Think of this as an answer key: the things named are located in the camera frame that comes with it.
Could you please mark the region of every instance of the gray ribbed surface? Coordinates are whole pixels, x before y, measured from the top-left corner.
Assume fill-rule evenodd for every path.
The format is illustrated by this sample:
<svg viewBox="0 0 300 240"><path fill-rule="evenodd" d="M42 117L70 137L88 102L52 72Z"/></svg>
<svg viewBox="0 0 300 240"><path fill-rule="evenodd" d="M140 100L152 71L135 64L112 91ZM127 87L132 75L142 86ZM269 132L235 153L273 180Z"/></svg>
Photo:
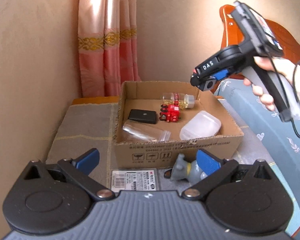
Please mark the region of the gray ribbed surface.
<svg viewBox="0 0 300 240"><path fill-rule="evenodd" d="M52 236L10 233L5 240L249 240L225 232L199 202L181 199L175 191L123 191L112 201L99 202L79 225ZM286 234L258 240L287 240Z"/></svg>

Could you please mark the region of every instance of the silver bolt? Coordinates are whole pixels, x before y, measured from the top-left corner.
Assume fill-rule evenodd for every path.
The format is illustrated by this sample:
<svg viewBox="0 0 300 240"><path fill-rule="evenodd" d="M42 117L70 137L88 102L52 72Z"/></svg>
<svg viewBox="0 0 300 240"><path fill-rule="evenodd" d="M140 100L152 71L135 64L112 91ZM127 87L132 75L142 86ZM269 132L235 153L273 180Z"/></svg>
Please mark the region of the silver bolt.
<svg viewBox="0 0 300 240"><path fill-rule="evenodd" d="M102 189L97 192L97 196L100 198L109 198L113 195L113 192L109 189Z"/></svg>
<svg viewBox="0 0 300 240"><path fill-rule="evenodd" d="M187 197L198 197L200 196L200 192L199 190L195 189L195 188L188 188L186 191L185 191L185 195Z"/></svg>

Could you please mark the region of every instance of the red toy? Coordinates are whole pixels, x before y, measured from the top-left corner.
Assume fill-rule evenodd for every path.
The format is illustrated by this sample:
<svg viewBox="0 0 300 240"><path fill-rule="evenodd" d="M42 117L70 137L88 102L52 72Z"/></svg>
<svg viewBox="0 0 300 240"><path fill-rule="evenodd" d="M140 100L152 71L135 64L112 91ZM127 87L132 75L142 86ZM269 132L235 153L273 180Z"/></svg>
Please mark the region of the red toy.
<svg viewBox="0 0 300 240"><path fill-rule="evenodd" d="M160 121L177 122L180 118L180 110L178 105L161 105Z"/></svg>

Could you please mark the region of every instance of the white paper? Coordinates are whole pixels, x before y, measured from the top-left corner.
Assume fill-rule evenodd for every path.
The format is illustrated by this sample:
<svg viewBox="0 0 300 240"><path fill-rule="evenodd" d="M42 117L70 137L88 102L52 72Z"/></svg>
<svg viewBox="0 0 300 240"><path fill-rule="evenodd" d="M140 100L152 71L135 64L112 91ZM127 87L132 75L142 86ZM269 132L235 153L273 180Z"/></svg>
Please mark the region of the white paper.
<svg viewBox="0 0 300 240"><path fill-rule="evenodd" d="M155 191L157 190L154 170L112 171L111 190Z"/></svg>

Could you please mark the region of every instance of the black rectangular object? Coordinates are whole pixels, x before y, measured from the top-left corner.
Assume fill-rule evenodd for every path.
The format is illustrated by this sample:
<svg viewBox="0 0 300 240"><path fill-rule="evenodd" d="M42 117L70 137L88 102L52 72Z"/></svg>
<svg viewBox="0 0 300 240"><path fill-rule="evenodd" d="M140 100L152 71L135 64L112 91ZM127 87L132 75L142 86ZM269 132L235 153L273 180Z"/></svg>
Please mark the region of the black rectangular object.
<svg viewBox="0 0 300 240"><path fill-rule="evenodd" d="M157 123L156 111L131 109L128 119L142 123Z"/></svg>

